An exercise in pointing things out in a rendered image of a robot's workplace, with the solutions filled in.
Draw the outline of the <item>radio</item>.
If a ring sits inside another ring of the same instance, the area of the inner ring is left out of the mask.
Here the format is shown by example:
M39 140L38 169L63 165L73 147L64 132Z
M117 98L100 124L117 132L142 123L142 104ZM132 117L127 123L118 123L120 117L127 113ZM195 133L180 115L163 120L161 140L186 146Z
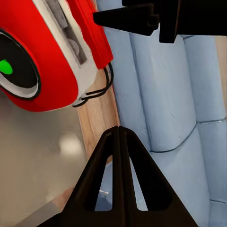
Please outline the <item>radio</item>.
M0 0L0 88L13 103L44 112L106 93L114 57L94 12L93 0ZM87 93L96 68L107 85Z

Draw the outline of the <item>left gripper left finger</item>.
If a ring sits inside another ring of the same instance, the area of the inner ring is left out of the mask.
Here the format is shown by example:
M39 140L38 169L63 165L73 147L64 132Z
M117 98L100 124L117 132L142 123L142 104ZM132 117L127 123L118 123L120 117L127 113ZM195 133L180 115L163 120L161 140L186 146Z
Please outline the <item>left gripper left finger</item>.
M106 162L111 155L112 209L95 211ZM103 132L55 227L126 227L118 126Z

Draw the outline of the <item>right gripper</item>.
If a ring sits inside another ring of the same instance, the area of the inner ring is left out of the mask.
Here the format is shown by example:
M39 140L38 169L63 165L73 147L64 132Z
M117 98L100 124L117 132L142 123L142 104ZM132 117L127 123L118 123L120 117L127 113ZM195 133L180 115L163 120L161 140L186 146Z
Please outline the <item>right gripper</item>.
M174 43L177 35L227 36L227 0L122 0L122 5L94 12L94 23L146 36L160 23L160 43Z

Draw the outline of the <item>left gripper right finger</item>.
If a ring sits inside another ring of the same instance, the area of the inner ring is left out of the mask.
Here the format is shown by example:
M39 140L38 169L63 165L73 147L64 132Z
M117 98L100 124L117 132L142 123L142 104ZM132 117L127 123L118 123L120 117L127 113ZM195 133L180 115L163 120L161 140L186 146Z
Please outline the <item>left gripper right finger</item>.
M137 136L119 126L126 227L198 227ZM137 208L130 158L148 211Z

